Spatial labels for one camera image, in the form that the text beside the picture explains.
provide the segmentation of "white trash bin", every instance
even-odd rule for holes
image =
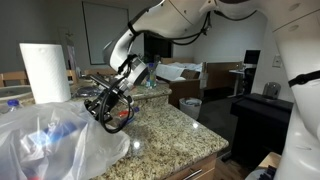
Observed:
[[[196,98],[181,98],[179,99],[180,110],[197,120],[200,113],[202,101]]]

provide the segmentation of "monitor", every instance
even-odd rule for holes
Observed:
[[[247,50],[244,56],[244,64],[258,64],[260,50]]]

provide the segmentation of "paper towel roll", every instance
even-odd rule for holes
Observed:
[[[23,61],[37,104],[71,98],[61,45],[21,43]]]

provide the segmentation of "wooden cabinet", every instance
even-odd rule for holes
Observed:
[[[207,180],[213,179],[214,167],[216,164],[217,154],[212,154],[195,164],[187,167],[176,174],[167,178],[167,180],[194,179]]]

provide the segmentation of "clear plastic bag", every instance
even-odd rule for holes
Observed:
[[[125,156],[130,138],[109,134],[82,102],[0,116],[0,179],[89,179]]]

